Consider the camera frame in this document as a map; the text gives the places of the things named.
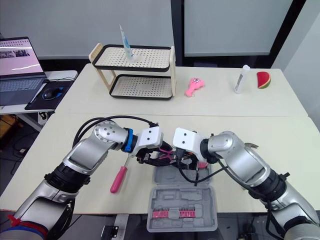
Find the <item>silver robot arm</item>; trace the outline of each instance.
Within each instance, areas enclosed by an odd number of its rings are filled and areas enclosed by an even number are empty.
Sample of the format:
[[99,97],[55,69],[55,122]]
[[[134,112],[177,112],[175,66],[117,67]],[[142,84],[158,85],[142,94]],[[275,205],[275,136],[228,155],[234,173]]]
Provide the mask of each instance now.
[[316,211],[286,181],[287,174],[277,174],[252,150],[258,146],[244,143],[231,131],[205,138],[183,128],[176,129],[173,146],[195,154],[199,161],[224,159],[231,177],[272,213],[271,221],[285,240],[320,240]]
[[160,147],[162,142],[163,133],[158,126],[133,135],[131,129],[122,128],[113,121],[97,124],[88,138],[76,144],[62,163],[45,175],[11,216],[13,227],[3,231],[0,239],[58,239],[70,224],[80,188],[90,182],[90,176],[109,150],[122,150],[135,156],[143,148]]

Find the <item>floor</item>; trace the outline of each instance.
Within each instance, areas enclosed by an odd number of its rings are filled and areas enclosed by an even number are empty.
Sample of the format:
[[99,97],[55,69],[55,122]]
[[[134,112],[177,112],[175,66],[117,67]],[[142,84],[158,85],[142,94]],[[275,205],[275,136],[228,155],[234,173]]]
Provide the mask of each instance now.
[[[15,174],[23,161],[18,150],[21,148],[28,149],[32,146],[38,132],[26,125],[20,128],[17,133],[7,143],[1,152],[0,160],[0,194],[3,193],[11,178]],[[7,220],[7,215],[12,212],[0,212],[0,222]],[[72,223],[79,217],[74,215]],[[114,215],[82,215],[78,221],[70,227],[67,232],[60,238],[61,240],[100,240],[101,232],[104,225],[113,225],[116,216]],[[146,223],[147,215],[130,215],[125,240],[157,240],[157,239],[184,239],[184,240],[236,240],[243,233],[245,224],[254,226],[257,238],[259,240],[271,240],[265,230],[266,216],[251,213],[218,213],[218,231],[215,232],[172,232],[172,233],[156,233],[147,232]],[[0,230],[10,227],[10,223],[6,222],[0,225]]]

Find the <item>toy watermelon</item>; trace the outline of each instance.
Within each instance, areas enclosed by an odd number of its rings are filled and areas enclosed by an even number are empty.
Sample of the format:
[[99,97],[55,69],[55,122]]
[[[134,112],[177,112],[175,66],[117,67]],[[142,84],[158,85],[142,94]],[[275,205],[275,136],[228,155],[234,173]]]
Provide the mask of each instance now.
[[256,73],[258,77],[258,89],[265,89],[270,85],[271,76],[266,71],[259,71]]

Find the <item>table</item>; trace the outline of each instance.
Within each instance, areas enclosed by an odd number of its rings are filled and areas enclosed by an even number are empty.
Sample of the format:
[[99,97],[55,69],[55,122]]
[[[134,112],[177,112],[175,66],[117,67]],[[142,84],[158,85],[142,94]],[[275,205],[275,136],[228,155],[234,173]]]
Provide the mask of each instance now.
[[[54,80],[54,79],[63,79],[63,78],[72,78],[76,79],[78,76],[78,72],[76,70],[66,70],[66,71],[46,71],[45,75],[47,79]],[[42,84],[41,88],[38,92],[34,95],[36,96],[46,85],[46,83]],[[50,112],[54,111],[54,109],[32,109],[32,110],[25,110],[27,104],[18,104],[18,105],[7,105],[0,108],[0,115],[8,115],[8,114],[15,114],[20,119],[25,121],[31,127],[36,129],[37,131],[41,131],[42,125],[38,124],[32,117],[29,117],[27,114],[30,113],[38,113],[38,112]]]
[[[2,210],[15,211],[43,180],[61,163],[72,147],[73,137],[86,120],[105,114],[55,113],[48,120],[28,151],[11,182],[0,197]],[[196,130],[203,136],[224,130],[235,132],[244,142],[259,145],[257,153],[279,174],[289,172],[288,181],[320,210],[320,192],[312,187],[318,182],[320,169],[320,134],[309,117],[250,116],[167,116],[137,115],[159,122],[164,140],[172,144],[177,127]],[[122,127],[140,132],[148,125],[131,119],[117,119]],[[110,193],[115,175],[127,158],[121,151],[110,150],[106,160],[91,176],[89,185],[76,198],[76,214],[145,214],[153,183],[154,167],[138,164],[134,159],[120,191]],[[265,212],[265,207],[249,196],[237,183],[220,172],[210,185],[215,190],[217,211]]]
[[[257,88],[258,71],[268,71],[271,74],[271,84],[266,89]],[[141,100],[111,97],[92,64],[87,64],[55,112],[176,116],[308,116],[280,69],[252,69],[243,93],[235,94],[234,87],[240,72],[241,68],[176,67],[175,97],[171,100]],[[108,71],[104,73],[107,79],[111,79]],[[136,74],[150,75],[150,72]],[[192,77],[203,79],[206,86],[196,90],[194,97],[186,97],[184,91]]]

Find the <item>computer mouse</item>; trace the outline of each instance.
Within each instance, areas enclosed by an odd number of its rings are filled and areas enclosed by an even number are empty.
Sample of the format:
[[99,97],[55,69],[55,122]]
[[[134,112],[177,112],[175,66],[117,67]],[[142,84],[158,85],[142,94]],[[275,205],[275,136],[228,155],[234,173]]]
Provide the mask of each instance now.
[[62,95],[63,87],[52,87],[47,88],[42,94],[42,98],[44,100],[52,100],[58,98]]

